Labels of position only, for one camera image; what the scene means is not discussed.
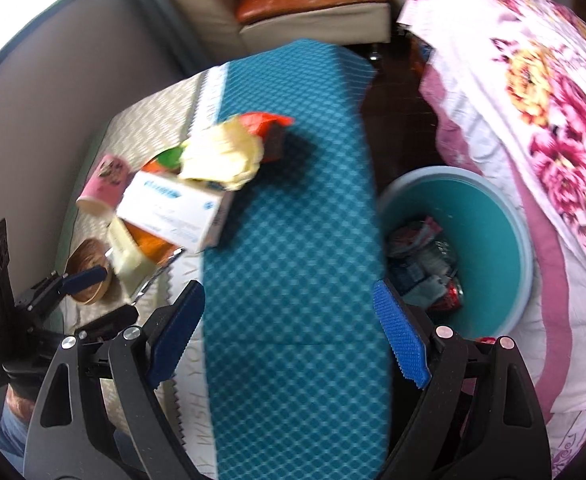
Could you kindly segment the person's left hand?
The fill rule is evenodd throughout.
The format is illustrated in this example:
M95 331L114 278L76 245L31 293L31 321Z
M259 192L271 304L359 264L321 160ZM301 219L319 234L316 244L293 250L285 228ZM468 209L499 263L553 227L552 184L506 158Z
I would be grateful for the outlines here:
M19 396L16 393L16 390L11 386L8 386L7 388L5 404L7 405L8 410L16 416L17 419L24 422L24 424L28 424L31 421L35 403L30 399L25 399L22 398L22 396Z

